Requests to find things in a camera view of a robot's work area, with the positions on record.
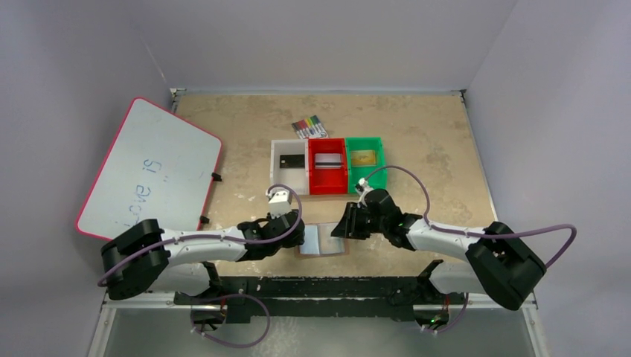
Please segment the pink leather card holder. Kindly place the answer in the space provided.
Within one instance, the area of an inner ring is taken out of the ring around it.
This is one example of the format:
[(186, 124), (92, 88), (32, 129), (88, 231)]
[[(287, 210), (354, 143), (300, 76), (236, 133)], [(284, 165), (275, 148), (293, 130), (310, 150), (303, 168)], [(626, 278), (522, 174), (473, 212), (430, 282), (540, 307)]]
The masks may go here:
[(306, 225), (304, 228), (304, 242), (295, 248), (298, 258), (335, 257), (350, 253), (345, 239), (331, 235), (336, 223), (320, 223)]

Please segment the red framed whiteboard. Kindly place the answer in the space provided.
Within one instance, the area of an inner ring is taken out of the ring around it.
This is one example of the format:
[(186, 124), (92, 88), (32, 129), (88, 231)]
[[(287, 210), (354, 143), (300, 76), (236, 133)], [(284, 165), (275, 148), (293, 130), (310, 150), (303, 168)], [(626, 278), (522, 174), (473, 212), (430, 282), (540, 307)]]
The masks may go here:
[(144, 219), (199, 229), (221, 151), (216, 135), (142, 97), (133, 99), (75, 228), (106, 240)]

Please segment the green plastic bin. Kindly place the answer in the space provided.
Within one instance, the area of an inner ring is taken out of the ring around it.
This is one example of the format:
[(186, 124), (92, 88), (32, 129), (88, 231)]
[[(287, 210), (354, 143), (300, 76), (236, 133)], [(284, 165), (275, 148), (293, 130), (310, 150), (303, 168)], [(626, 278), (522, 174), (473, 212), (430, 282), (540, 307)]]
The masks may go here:
[(385, 152), (379, 137), (345, 138), (347, 154), (348, 184), (347, 192), (355, 194), (355, 186), (360, 179), (366, 179), (372, 188), (386, 188), (388, 172), (373, 171), (385, 166)]

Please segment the white plastic bin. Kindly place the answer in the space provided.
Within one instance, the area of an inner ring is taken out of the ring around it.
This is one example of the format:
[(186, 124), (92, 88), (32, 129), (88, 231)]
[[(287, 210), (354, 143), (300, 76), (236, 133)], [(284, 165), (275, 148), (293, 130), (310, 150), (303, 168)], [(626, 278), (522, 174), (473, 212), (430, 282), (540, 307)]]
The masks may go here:
[[(286, 154), (304, 154), (304, 169), (280, 169), (279, 156)], [(310, 194), (308, 141), (304, 139), (272, 140), (270, 149), (270, 184), (284, 184), (291, 187), (298, 195)]]

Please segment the red plastic bin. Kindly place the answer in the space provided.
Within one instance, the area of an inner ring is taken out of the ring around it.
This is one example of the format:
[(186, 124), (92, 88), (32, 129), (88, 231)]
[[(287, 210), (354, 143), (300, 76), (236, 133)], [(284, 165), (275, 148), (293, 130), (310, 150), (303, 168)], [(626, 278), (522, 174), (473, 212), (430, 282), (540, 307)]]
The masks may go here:
[[(342, 168), (316, 169), (316, 153), (339, 153)], [(344, 138), (318, 138), (308, 140), (310, 195), (342, 195), (347, 193), (348, 172)]]

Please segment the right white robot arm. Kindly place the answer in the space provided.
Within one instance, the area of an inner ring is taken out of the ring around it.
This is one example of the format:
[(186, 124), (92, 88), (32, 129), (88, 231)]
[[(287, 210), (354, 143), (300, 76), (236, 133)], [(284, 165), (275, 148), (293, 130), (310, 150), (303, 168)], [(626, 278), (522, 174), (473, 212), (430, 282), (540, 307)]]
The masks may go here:
[(486, 294), (498, 305), (516, 311), (547, 272), (544, 262), (520, 239), (499, 239), (508, 226), (493, 222), (486, 228), (433, 228), (424, 216), (404, 213), (383, 189), (368, 192), (361, 202), (349, 202), (334, 237), (367, 239), (382, 234), (393, 246), (431, 251), (455, 262), (431, 263), (419, 276), (417, 291), (434, 303), (450, 293)]

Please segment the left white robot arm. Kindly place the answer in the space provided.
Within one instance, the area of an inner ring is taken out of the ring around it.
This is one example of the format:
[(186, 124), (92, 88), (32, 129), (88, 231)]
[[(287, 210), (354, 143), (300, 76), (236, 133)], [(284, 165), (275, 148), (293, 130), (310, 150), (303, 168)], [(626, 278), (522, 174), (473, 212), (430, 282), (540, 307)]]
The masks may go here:
[(193, 295), (212, 304), (220, 299), (222, 284), (211, 277), (209, 261), (263, 260), (301, 245), (304, 228), (299, 209), (206, 232), (168, 230), (157, 219), (145, 219), (101, 248), (104, 274), (97, 284), (111, 299), (125, 300), (152, 290), (167, 270), (199, 263), (207, 276), (194, 283)]

